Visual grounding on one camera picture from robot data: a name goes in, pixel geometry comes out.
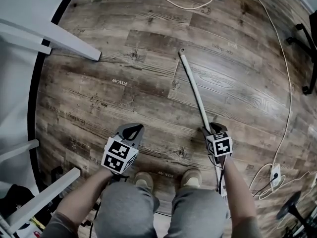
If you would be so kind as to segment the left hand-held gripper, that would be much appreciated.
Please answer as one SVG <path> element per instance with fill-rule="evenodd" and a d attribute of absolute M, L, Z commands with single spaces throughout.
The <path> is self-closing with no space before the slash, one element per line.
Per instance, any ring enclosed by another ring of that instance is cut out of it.
<path fill-rule="evenodd" d="M 140 123 L 128 123 L 118 127 L 104 147 L 101 165 L 115 174 L 122 174 L 132 165 L 139 153 L 139 144 L 145 128 Z"/>

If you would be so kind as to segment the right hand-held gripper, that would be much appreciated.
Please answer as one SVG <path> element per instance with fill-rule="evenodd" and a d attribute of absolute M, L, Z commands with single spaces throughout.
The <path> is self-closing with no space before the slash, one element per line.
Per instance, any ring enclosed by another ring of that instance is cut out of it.
<path fill-rule="evenodd" d="M 220 164 L 219 157 L 232 155 L 232 139 L 226 132 L 226 126 L 217 122 L 210 122 L 210 128 L 214 134 L 211 134 L 205 127 L 202 127 L 202 133 L 207 145 L 208 157 L 213 164 Z"/>

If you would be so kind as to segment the long white pole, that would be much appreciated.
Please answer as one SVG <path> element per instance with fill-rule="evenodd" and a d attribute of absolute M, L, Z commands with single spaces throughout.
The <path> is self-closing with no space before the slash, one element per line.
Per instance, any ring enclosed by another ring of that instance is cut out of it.
<path fill-rule="evenodd" d="M 193 92 L 194 92 L 194 96 L 196 98 L 196 101 L 197 101 L 197 104 L 198 104 L 198 107 L 199 107 L 199 110 L 200 110 L 200 113 L 201 113 L 201 117 L 202 117 L 202 120 L 203 120 L 203 124 L 204 124 L 203 127 L 205 127 L 211 134 L 213 134 L 213 131 L 210 128 L 210 123 L 208 121 L 208 117 L 207 117 L 207 114 L 205 112 L 205 108 L 204 108 L 204 105 L 203 105 L 199 90 L 197 88 L 197 85 L 196 85 L 192 70 L 191 70 L 191 68 L 189 66 L 189 63 L 188 63 L 188 61 L 186 59 L 186 56 L 185 56 L 185 49 L 181 48 L 178 51 L 178 54 L 179 54 L 180 59 L 181 59 L 183 65 L 184 65 L 185 71 L 187 73 L 187 76 L 189 78 L 190 84 L 192 86 L 192 89 L 193 89 Z M 221 176 L 222 168 L 221 168 L 221 165 L 220 164 L 213 164 L 213 165 L 215 167 L 215 173 L 216 173 L 216 178 L 217 178 L 217 185 L 218 185 L 217 191 L 223 197 L 223 199 L 225 201 L 227 201 L 227 191 L 225 189 L 225 184 L 221 184 L 221 182 L 222 182 L 222 176 Z"/>

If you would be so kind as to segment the person's right forearm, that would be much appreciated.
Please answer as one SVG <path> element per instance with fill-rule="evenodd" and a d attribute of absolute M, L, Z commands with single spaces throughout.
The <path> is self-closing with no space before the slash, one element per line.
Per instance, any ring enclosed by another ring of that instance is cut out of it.
<path fill-rule="evenodd" d="M 224 163 L 224 180 L 232 226 L 237 226 L 247 218 L 255 218 L 257 214 L 254 199 L 230 156 Z"/>

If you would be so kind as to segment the person's left forearm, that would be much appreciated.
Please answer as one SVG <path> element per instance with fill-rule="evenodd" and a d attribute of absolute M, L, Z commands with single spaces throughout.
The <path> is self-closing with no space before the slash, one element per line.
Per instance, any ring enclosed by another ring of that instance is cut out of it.
<path fill-rule="evenodd" d="M 57 212 L 69 219 L 77 231 L 80 224 L 92 210 L 97 199 L 105 189 L 113 174 L 101 167 L 90 176 L 80 187 L 71 191 L 57 207 Z"/>

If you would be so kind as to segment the person's left shoe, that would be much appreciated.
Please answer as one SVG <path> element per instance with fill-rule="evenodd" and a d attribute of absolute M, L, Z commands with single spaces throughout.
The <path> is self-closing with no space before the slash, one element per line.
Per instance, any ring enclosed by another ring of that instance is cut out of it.
<path fill-rule="evenodd" d="M 146 188 L 149 191 L 153 191 L 154 181 L 151 175 L 147 172 L 138 172 L 134 178 L 134 184 L 138 187 Z"/>

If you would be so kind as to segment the person's shoe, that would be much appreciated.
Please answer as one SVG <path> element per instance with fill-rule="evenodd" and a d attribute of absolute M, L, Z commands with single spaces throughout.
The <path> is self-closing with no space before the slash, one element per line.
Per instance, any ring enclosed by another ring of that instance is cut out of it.
<path fill-rule="evenodd" d="M 146 188 L 149 191 L 153 191 L 154 181 L 151 175 L 147 172 L 138 172 L 134 178 L 134 184 L 138 187 Z"/>
<path fill-rule="evenodd" d="M 182 179 L 180 187 L 193 187 L 193 188 L 200 188 L 202 184 L 202 174 L 197 169 L 190 169 L 187 170 Z"/>

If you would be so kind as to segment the person's right shoe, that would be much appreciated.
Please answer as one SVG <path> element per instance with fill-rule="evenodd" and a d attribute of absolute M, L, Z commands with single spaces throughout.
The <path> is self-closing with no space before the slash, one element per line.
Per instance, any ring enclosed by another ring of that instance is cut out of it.
<path fill-rule="evenodd" d="M 193 188 L 200 188 L 202 184 L 202 174 L 197 169 L 190 169 L 187 170 L 182 179 L 180 187 L 193 187 Z"/>

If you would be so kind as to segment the person's grey trousers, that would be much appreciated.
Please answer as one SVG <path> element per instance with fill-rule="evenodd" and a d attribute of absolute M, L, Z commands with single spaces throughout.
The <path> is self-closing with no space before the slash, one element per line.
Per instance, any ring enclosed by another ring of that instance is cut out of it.
<path fill-rule="evenodd" d="M 154 213 L 158 206 L 147 188 L 127 182 L 109 185 L 94 221 L 97 238 L 157 238 Z M 183 187 L 173 199 L 165 238 L 221 238 L 227 219 L 228 207 L 217 192 Z"/>

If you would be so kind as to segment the white power strip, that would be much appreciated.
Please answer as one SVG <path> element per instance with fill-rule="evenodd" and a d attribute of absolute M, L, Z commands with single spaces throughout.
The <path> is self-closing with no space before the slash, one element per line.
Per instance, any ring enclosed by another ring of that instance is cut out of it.
<path fill-rule="evenodd" d="M 279 184 L 281 183 L 281 171 L 280 171 L 280 164 L 274 164 L 271 167 L 270 172 L 270 186 L 272 190 L 276 190 Z"/>

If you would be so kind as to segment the black office chair with headrest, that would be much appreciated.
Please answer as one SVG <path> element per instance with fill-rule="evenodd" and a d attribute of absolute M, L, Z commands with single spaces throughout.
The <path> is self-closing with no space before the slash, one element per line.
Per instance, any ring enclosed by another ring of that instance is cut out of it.
<path fill-rule="evenodd" d="M 51 183 L 56 182 L 63 175 L 62 166 L 58 166 L 51 170 Z"/>

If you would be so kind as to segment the black bag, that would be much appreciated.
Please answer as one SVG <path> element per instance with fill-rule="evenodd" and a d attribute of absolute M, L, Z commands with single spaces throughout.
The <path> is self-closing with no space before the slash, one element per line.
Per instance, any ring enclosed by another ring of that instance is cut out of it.
<path fill-rule="evenodd" d="M 6 196 L 0 199 L 0 214 L 6 219 L 17 210 L 18 205 L 23 206 L 33 198 L 28 188 L 13 184 Z"/>

